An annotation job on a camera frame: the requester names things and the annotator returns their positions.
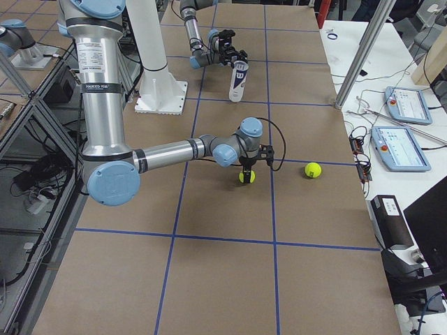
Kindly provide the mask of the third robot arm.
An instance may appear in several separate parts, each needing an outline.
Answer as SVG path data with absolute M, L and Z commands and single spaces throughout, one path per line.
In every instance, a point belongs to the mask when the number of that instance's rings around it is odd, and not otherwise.
M 11 63 L 21 70 L 43 70 L 50 61 L 44 57 L 26 24 L 19 19 L 1 22 L 1 53 L 8 58 L 18 53 Z

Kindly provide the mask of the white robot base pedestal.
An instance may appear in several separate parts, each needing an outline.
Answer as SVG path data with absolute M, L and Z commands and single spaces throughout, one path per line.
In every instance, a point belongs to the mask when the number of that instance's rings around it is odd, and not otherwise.
M 126 9 L 143 67 L 136 112 L 180 115 L 188 83 L 168 69 L 156 2 L 128 0 Z

